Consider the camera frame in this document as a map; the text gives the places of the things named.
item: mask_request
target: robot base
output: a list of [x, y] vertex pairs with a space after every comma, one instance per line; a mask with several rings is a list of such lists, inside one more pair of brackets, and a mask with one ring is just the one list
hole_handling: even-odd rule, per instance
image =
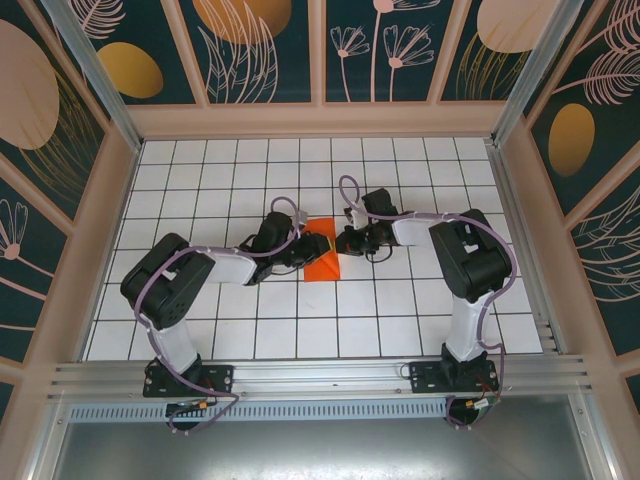
[[[153, 360], [144, 369], [145, 379], [142, 396], [145, 398], [201, 398], [205, 395], [176, 380], [158, 360]], [[182, 376], [187, 380], [218, 392], [231, 392], [233, 386], [232, 365], [202, 365], [200, 356]]]
[[483, 382], [493, 391], [499, 386], [496, 366], [487, 360], [487, 352], [458, 362], [443, 344], [442, 360], [411, 362], [408, 367], [413, 393], [482, 393]]

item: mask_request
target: gray surface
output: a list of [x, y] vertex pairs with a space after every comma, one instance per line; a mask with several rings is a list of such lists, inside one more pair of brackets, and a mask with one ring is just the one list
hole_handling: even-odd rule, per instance
[[509, 398], [471, 432], [442, 419], [70, 426], [60, 480], [584, 480], [565, 399]]

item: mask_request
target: orange towel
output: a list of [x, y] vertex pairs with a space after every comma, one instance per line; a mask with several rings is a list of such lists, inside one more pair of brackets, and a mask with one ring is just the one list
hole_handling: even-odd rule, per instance
[[305, 282], [332, 282], [340, 280], [340, 264], [336, 253], [336, 224], [333, 218], [309, 220], [304, 231], [320, 233], [329, 238], [331, 251], [325, 253], [311, 265], [304, 267]]

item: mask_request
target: floor tile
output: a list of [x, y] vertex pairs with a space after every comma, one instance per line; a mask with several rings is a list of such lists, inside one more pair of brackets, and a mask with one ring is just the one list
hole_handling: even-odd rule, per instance
[[129, 360], [145, 360], [150, 362], [156, 356], [156, 352], [151, 348], [149, 337], [146, 329], [139, 323], [135, 325], [136, 331], [133, 335], [131, 343], [131, 351], [129, 352]]
[[156, 231], [153, 244], [158, 243], [167, 233], [177, 233], [185, 240], [189, 240], [191, 237], [191, 227], [193, 226], [192, 218], [162, 218], [158, 222], [158, 229]]
[[[333, 186], [340, 186], [340, 177], [350, 175], [358, 182], [358, 186], [364, 187], [364, 164], [362, 162], [334, 162], [333, 165]], [[345, 187], [353, 188], [349, 181], [344, 182]]]
[[460, 162], [466, 185], [495, 185], [491, 164], [481, 161]]
[[200, 190], [196, 204], [196, 217], [227, 217], [231, 190]]
[[376, 280], [378, 315], [415, 315], [411, 280]]
[[330, 138], [303, 138], [300, 140], [301, 162], [331, 161]]
[[395, 160], [393, 141], [390, 138], [363, 138], [365, 160]]
[[[389, 249], [383, 247], [373, 257], [374, 261], [380, 261], [388, 255]], [[406, 247], [395, 247], [391, 258], [373, 266], [376, 280], [393, 278], [411, 278], [409, 268], [409, 256]]]
[[364, 170], [368, 188], [398, 185], [396, 162], [367, 162]]
[[298, 321], [298, 358], [338, 356], [338, 328], [335, 318], [303, 318]]
[[413, 278], [444, 278], [433, 247], [409, 247]]
[[331, 163], [303, 163], [300, 165], [300, 186], [331, 187]]
[[351, 255], [338, 255], [340, 262], [340, 277], [342, 280], [371, 280], [373, 278], [373, 268], [364, 257], [353, 257]]
[[218, 293], [220, 291], [219, 283], [205, 283], [202, 285], [198, 296], [193, 305], [187, 312], [185, 318], [187, 320], [216, 318], [218, 310]]
[[421, 138], [394, 138], [396, 160], [426, 160]]
[[419, 315], [451, 315], [453, 294], [444, 280], [414, 280]]
[[117, 250], [109, 273], [109, 283], [121, 283], [125, 275], [147, 254], [147, 250]]
[[151, 248], [158, 220], [125, 220], [118, 242], [119, 249]]
[[144, 152], [140, 163], [145, 164], [169, 164], [173, 157], [174, 141], [151, 141], [145, 142]]
[[169, 165], [141, 165], [133, 190], [164, 190], [169, 178]]
[[237, 164], [233, 175], [233, 188], [264, 188], [267, 164]]
[[[296, 205], [298, 204], [298, 189], [296, 188], [268, 188], [266, 190], [260, 190], [260, 192], [266, 192], [264, 201], [265, 216], [271, 211], [271, 203], [278, 197], [286, 197]], [[278, 201], [273, 207], [276, 212], [283, 212], [289, 215], [293, 213], [291, 206], [284, 200]]]
[[334, 162], [362, 160], [362, 140], [360, 138], [332, 138], [331, 159]]
[[134, 320], [133, 309], [120, 293], [119, 284], [107, 285], [98, 320]]
[[498, 321], [507, 353], [542, 353], [540, 337], [531, 314], [498, 314]]
[[427, 149], [429, 160], [457, 160], [458, 153], [453, 143], [453, 138], [425, 138], [424, 146]]
[[204, 163], [234, 163], [237, 149], [237, 140], [209, 140]]
[[266, 162], [268, 147], [267, 139], [239, 140], [236, 161], [238, 163]]
[[196, 218], [193, 221], [191, 243], [208, 247], [223, 247], [226, 231], [226, 218]]
[[126, 218], [158, 218], [164, 192], [133, 192]]
[[464, 213], [469, 210], [469, 200], [464, 187], [434, 187], [438, 213]]
[[263, 212], [264, 190], [234, 190], [231, 194], [232, 217], [260, 217]]
[[203, 360], [211, 360], [215, 320], [187, 320], [187, 331], [191, 342]]
[[179, 140], [173, 154], [173, 163], [202, 163], [206, 140]]
[[298, 317], [335, 317], [336, 284], [334, 282], [300, 282]]
[[464, 185], [459, 162], [429, 162], [431, 180], [436, 186]]
[[258, 287], [223, 283], [220, 289], [218, 319], [256, 318]]
[[339, 318], [338, 348], [341, 357], [380, 355], [378, 322], [375, 318]]
[[440, 355], [451, 331], [451, 314], [420, 317], [420, 337], [424, 355]]
[[218, 320], [213, 358], [216, 360], [253, 358], [255, 333], [255, 320]]
[[295, 318], [297, 294], [295, 282], [261, 284], [258, 296], [258, 318]]
[[202, 165], [171, 165], [168, 190], [195, 190], [200, 185]]
[[517, 278], [515, 283], [506, 293], [498, 297], [494, 302], [496, 311], [500, 313], [529, 313], [531, 306], [527, 297], [522, 278]]
[[164, 192], [160, 217], [192, 217], [196, 210], [197, 197], [197, 190], [167, 190]]
[[424, 187], [431, 185], [427, 162], [398, 162], [397, 165], [401, 187]]
[[365, 280], [338, 282], [338, 315], [341, 317], [376, 315], [373, 282]]
[[467, 187], [469, 201], [473, 208], [482, 213], [502, 213], [502, 203], [496, 187]]
[[270, 163], [267, 168], [267, 188], [297, 188], [297, 163]]
[[378, 323], [383, 357], [422, 354], [417, 317], [384, 317]]
[[432, 187], [400, 187], [402, 210], [436, 213], [436, 201]]
[[204, 165], [200, 188], [231, 188], [234, 186], [233, 171], [234, 166], [231, 164]]
[[460, 160], [486, 160], [489, 158], [483, 138], [456, 137], [456, 148]]
[[501, 213], [488, 213], [485, 215], [489, 225], [493, 228], [498, 235], [500, 235], [507, 243], [511, 243], [511, 233], [507, 226], [507, 219]]
[[300, 205], [311, 216], [333, 216], [333, 197], [330, 188], [300, 189]]
[[255, 235], [260, 230], [260, 218], [230, 218], [227, 227], [227, 248], [239, 246], [249, 235]]
[[256, 358], [295, 358], [296, 320], [258, 320]]
[[135, 321], [98, 322], [88, 360], [127, 360]]
[[297, 138], [269, 140], [269, 162], [297, 162], [300, 153], [300, 140]]

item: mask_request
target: leaf pattern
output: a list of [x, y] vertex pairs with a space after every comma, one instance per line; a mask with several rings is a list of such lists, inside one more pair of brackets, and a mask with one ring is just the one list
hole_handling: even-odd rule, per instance
[[69, 0], [82, 30], [89, 38], [106, 40], [126, 13], [122, 0]]

